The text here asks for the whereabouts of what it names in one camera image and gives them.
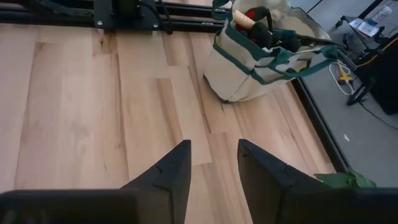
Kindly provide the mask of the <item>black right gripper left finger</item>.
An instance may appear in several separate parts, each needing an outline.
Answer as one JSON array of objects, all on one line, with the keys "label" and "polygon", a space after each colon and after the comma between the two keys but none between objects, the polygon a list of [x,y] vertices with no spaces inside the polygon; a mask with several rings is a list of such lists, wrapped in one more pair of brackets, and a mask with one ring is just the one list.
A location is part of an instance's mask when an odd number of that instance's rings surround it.
[{"label": "black right gripper left finger", "polygon": [[134,194],[138,224],[184,224],[192,174],[192,143],[183,140],[121,187]]}]

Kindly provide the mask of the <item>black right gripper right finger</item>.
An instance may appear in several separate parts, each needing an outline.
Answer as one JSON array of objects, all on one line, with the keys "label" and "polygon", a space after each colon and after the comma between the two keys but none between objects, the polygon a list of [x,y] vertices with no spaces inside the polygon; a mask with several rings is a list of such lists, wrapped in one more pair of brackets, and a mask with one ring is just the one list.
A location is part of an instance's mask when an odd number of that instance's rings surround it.
[{"label": "black right gripper right finger", "polygon": [[253,224],[347,224],[343,193],[299,171],[247,139],[238,169]]}]

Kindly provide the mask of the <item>hand rake wooden handle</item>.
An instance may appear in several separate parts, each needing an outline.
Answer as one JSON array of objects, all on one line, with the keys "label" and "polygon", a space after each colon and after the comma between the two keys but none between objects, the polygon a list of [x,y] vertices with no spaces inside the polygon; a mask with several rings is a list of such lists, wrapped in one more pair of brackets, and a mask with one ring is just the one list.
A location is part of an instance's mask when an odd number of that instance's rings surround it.
[{"label": "hand rake wooden handle", "polygon": [[233,19],[237,25],[249,30],[255,24],[252,19],[236,9],[233,9]]}]

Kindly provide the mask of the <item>beige gardening bag green trim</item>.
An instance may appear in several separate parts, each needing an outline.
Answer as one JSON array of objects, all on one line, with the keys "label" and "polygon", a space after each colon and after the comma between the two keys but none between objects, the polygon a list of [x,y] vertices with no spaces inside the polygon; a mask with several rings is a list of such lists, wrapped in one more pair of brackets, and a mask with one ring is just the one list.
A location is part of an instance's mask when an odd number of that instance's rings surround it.
[{"label": "beige gardening bag green trim", "polygon": [[[272,16],[269,49],[249,40],[245,28],[233,19],[233,9],[244,14],[262,6]],[[215,34],[204,77],[223,101],[256,98],[283,83],[317,73],[338,59],[338,44],[305,11],[292,7],[290,0],[213,0],[211,13],[224,26]],[[294,37],[302,42],[295,53],[277,45]]]}]

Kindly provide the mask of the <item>green plant in white pot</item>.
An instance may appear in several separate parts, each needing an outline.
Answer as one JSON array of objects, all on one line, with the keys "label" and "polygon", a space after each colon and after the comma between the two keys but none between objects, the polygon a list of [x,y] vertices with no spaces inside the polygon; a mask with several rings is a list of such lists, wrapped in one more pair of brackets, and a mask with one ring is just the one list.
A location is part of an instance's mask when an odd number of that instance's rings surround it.
[{"label": "green plant in white pot", "polygon": [[373,189],[377,187],[373,181],[353,170],[349,172],[339,172],[332,174],[315,174],[314,176],[324,184],[337,189]]}]

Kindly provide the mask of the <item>black tripod leg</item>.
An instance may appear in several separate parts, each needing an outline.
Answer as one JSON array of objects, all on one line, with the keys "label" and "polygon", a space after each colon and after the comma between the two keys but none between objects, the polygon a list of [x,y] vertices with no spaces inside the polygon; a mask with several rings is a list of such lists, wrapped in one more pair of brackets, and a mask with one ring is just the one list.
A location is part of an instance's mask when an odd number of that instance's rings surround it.
[{"label": "black tripod leg", "polygon": [[348,101],[346,102],[347,106],[353,106],[356,103],[361,103],[364,101],[364,97],[370,92],[373,86],[361,84],[352,95],[348,97]]}]

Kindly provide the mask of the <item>black equipment case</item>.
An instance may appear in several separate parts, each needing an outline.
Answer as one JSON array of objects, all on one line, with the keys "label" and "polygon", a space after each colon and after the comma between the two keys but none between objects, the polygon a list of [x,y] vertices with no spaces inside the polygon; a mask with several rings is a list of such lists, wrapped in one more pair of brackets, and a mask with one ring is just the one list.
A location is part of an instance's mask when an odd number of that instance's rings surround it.
[{"label": "black equipment case", "polygon": [[386,114],[398,114],[398,33],[377,50],[358,62],[356,74]]}]

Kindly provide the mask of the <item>white paper sheets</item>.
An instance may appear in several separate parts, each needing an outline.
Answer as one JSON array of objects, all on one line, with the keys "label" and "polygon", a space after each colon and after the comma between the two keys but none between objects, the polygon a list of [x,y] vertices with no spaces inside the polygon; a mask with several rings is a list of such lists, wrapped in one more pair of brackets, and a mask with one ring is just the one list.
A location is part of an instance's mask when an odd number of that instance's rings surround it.
[{"label": "white paper sheets", "polygon": [[373,19],[368,19],[366,21],[356,18],[353,21],[349,22],[349,26],[356,29],[360,33],[368,36],[374,37],[378,32],[379,28],[377,27],[378,22]]}]

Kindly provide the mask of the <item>black aluminium table frame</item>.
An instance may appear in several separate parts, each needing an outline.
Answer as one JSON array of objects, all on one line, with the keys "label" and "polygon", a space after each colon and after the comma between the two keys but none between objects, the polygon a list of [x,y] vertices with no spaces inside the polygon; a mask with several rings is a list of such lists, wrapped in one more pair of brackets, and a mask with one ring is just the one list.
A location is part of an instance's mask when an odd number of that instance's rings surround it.
[{"label": "black aluminium table frame", "polygon": [[[162,26],[159,30],[167,34],[180,31],[212,33],[215,36],[224,26],[223,21],[212,16],[213,0],[209,6],[154,1]],[[97,28],[93,20],[93,3],[94,0],[0,0],[0,22]],[[338,62],[343,53],[338,46],[338,59],[333,63]]]}]

